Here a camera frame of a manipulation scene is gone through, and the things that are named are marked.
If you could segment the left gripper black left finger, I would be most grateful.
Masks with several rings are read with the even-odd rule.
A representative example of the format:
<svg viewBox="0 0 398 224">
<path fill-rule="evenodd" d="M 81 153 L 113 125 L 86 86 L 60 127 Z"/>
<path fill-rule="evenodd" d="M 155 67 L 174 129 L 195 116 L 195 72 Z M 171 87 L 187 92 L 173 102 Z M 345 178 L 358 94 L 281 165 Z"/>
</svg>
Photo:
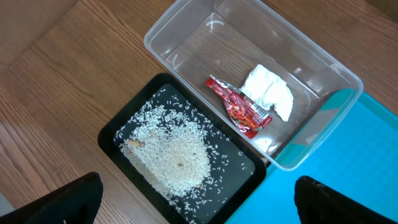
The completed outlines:
<svg viewBox="0 0 398 224">
<path fill-rule="evenodd" d="M 103 183 L 90 172 L 33 202 L 1 216 L 1 223 L 92 224 L 101 206 Z"/>
</svg>

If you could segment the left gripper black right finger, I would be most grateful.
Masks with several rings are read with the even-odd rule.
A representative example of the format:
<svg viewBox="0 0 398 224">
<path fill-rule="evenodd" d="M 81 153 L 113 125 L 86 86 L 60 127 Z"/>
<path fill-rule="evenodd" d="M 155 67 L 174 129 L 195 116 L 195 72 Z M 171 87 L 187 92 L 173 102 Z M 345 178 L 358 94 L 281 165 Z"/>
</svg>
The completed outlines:
<svg viewBox="0 0 398 224">
<path fill-rule="evenodd" d="M 302 224 L 397 224 L 307 175 L 296 180 L 294 190 Z"/>
</svg>

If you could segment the white rice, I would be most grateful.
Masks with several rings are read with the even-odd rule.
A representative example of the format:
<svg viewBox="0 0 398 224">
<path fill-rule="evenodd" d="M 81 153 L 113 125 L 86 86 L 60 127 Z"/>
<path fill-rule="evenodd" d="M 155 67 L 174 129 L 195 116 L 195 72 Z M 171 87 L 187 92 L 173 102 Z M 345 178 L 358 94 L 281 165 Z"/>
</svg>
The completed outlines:
<svg viewBox="0 0 398 224">
<path fill-rule="evenodd" d="M 214 131 L 209 119 L 190 117 L 190 108 L 176 99 L 170 108 L 149 105 L 132 120 L 138 127 L 119 145 L 122 154 L 144 179 L 170 204 L 196 196 L 207 185 L 215 186 L 210 159 L 219 157 L 217 146 L 206 141 Z"/>
</svg>

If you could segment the red snack wrapper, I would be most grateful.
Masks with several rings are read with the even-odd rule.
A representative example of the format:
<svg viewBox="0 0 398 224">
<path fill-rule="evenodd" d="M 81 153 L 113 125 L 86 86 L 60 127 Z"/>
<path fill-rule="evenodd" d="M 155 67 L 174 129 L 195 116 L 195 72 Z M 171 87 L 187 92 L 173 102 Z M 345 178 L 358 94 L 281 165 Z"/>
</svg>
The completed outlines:
<svg viewBox="0 0 398 224">
<path fill-rule="evenodd" d="M 232 84 L 210 75 L 205 85 L 221 97 L 233 124 L 249 139 L 272 121 L 270 112 Z"/>
</svg>

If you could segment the white napkin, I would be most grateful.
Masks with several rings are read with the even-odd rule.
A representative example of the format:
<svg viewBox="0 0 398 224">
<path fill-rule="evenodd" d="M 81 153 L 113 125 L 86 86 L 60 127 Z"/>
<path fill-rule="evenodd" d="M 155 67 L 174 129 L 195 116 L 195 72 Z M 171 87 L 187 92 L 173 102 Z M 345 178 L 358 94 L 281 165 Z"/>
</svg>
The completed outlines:
<svg viewBox="0 0 398 224">
<path fill-rule="evenodd" d="M 263 65 L 249 73 L 240 90 L 265 110 L 273 108 L 282 121 L 289 120 L 294 96 L 287 83 Z"/>
</svg>

